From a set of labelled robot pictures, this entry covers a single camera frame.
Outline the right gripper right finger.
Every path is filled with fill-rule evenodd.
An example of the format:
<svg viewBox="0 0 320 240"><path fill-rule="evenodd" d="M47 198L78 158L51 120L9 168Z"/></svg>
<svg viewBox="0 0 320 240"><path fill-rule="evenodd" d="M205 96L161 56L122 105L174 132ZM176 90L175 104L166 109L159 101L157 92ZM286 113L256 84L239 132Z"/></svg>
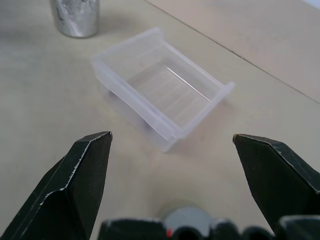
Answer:
<svg viewBox="0 0 320 240"><path fill-rule="evenodd" d="M285 143L232 139L258 208L277 237L320 237L320 173Z"/></svg>

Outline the shiny silver metal can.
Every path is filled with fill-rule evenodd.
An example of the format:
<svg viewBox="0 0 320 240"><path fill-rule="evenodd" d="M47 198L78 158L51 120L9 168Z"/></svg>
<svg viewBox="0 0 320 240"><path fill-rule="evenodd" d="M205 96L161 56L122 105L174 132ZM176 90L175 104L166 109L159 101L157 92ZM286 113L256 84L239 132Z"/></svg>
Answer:
<svg viewBox="0 0 320 240"><path fill-rule="evenodd" d="M56 29L72 38L89 38L99 29L100 0L49 0Z"/></svg>

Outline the clear plastic tray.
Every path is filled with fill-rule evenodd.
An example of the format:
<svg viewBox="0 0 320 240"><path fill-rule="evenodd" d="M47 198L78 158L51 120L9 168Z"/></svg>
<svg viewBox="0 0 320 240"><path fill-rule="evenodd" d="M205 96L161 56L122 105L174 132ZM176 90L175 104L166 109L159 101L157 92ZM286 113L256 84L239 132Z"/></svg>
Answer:
<svg viewBox="0 0 320 240"><path fill-rule="evenodd" d="M233 90L151 28L95 54L106 101L163 152L185 139Z"/></svg>

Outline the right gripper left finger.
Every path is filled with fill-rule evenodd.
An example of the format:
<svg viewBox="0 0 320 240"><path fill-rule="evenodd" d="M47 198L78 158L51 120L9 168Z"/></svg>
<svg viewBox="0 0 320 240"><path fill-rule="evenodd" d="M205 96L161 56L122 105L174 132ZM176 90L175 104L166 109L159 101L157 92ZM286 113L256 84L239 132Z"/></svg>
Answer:
<svg viewBox="0 0 320 240"><path fill-rule="evenodd" d="M77 140L42 177L0 240L90 240L112 140L110 131Z"/></svg>

